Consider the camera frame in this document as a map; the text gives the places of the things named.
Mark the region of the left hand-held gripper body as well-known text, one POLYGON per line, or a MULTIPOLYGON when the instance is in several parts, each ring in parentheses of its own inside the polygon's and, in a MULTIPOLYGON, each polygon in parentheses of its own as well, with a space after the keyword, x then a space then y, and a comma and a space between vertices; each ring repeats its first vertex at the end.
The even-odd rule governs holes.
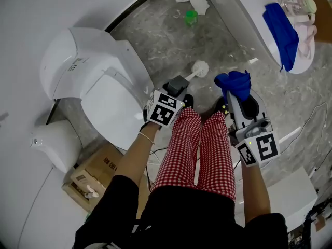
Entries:
POLYGON ((169 93, 164 94, 159 89, 146 87, 144 93, 148 94, 148 100, 144 107, 144 121, 169 127, 185 106, 184 98, 178 97, 182 88, 185 87, 175 87, 169 83, 169 93))

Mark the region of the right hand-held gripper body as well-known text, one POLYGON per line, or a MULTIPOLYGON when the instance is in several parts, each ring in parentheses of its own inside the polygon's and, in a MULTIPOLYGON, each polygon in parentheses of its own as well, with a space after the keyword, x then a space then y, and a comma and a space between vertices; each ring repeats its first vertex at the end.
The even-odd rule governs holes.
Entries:
POLYGON ((237 149, 246 167, 261 165, 280 155, 278 139, 269 119, 229 132, 231 144, 237 149))

